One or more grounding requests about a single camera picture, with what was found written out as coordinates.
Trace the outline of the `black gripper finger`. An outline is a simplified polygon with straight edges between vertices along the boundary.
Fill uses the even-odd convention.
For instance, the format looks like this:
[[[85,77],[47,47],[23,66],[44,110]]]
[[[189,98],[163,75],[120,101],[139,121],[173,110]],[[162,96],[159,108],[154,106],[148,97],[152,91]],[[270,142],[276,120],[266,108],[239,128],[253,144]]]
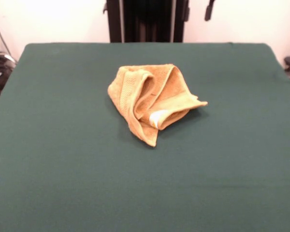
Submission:
[[[211,19],[214,3],[215,3],[215,0],[209,1],[208,6],[207,6],[206,11],[205,11],[205,16],[204,16],[205,21],[209,21]]]

